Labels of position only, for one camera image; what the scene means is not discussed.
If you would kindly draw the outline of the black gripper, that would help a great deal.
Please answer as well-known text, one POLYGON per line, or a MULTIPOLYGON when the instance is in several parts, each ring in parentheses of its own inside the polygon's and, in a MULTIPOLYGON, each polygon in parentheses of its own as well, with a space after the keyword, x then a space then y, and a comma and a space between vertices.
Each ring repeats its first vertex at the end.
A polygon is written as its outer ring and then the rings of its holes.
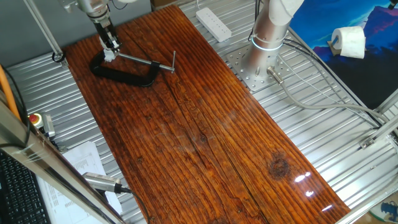
POLYGON ((94 19, 93 23, 106 48, 111 51, 119 50, 121 43, 118 39, 116 30, 108 17, 102 19, 94 19))

